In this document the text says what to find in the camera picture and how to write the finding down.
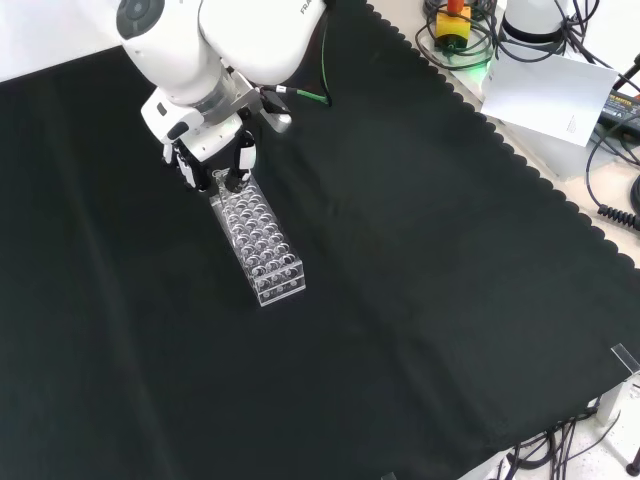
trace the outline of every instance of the black electronic device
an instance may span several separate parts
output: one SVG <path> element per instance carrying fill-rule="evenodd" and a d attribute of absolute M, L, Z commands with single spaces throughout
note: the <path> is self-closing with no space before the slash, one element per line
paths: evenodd
<path fill-rule="evenodd" d="M 621 120 L 638 113 L 640 113 L 640 100 L 611 90 L 598 123 L 606 128 L 611 128 Z M 618 129 L 618 132 L 640 140 L 640 118 L 625 123 Z"/>

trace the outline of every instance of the green cable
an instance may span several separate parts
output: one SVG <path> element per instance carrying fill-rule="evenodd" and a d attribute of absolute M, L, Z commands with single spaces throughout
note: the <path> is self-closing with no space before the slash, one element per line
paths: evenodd
<path fill-rule="evenodd" d="M 327 74 L 324 69 L 324 42 L 327 39 L 327 30 L 329 28 L 329 22 L 324 27 L 324 33 L 322 34 L 322 79 L 324 80 L 324 86 L 327 88 L 327 93 L 329 93 L 329 84 L 327 83 Z"/>
<path fill-rule="evenodd" d="M 315 100 L 316 102 L 322 102 L 324 104 L 329 103 L 327 97 L 323 97 L 322 95 L 316 95 L 315 93 L 305 92 L 304 90 L 296 90 L 296 93 L 302 97 L 310 98 L 311 100 Z"/>
<path fill-rule="evenodd" d="M 287 89 L 287 90 L 289 92 L 293 92 L 295 90 L 295 92 L 302 97 L 306 97 L 311 100 L 315 100 L 316 102 L 324 103 L 325 105 L 331 106 L 332 101 L 331 101 L 331 95 L 329 94 L 329 86 L 327 85 L 327 73 L 324 68 L 324 44 L 327 39 L 327 29 L 328 29 L 328 23 L 325 25 L 324 34 L 322 35 L 322 81 L 324 83 L 324 85 L 322 86 L 322 89 L 325 91 L 325 96 L 316 95 L 315 93 L 307 92 L 305 90 L 293 89 L 293 88 Z"/>

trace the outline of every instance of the white device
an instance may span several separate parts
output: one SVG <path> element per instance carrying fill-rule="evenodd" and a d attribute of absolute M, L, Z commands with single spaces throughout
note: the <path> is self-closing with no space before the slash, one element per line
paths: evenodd
<path fill-rule="evenodd" d="M 571 0 L 558 0 L 558 4 L 563 12 L 570 12 Z M 561 37 L 562 21 L 562 13 L 553 0 L 509 0 L 502 25 L 507 37 L 543 45 Z"/>
<path fill-rule="evenodd" d="M 165 162 L 177 162 L 188 185 L 206 190 L 209 182 L 193 170 L 239 138 L 227 187 L 242 188 L 256 147 L 238 112 L 286 130 L 284 104 L 276 99 L 267 107 L 255 85 L 278 85 L 296 72 L 325 10 L 325 0 L 121 1 L 122 45 L 158 87 L 143 118 L 165 144 Z"/>

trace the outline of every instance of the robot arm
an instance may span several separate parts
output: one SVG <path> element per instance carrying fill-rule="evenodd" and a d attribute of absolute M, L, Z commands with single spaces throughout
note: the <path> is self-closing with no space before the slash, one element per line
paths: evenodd
<path fill-rule="evenodd" d="M 167 163 L 179 162 L 191 186 L 206 189 L 207 182 L 198 184 L 199 175 L 189 170 L 236 138 L 231 171 L 248 178 L 255 142 L 238 112 L 260 114 L 279 132 L 290 124 L 286 107 L 267 112 L 250 82 L 289 79 L 325 9 L 323 0 L 122 0 L 116 17 L 122 45 L 158 87 L 142 115 L 158 140 L 171 147 L 165 147 Z M 233 180 L 238 188 L 242 178 Z"/>

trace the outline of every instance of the black tablecloth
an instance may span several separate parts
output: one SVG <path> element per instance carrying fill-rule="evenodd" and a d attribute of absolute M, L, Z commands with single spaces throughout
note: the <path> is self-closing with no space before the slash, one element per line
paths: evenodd
<path fill-rule="evenodd" d="M 455 479 L 624 379 L 632 262 L 360 0 L 327 70 L 259 138 L 263 309 L 122 51 L 0 86 L 4 479 Z"/>

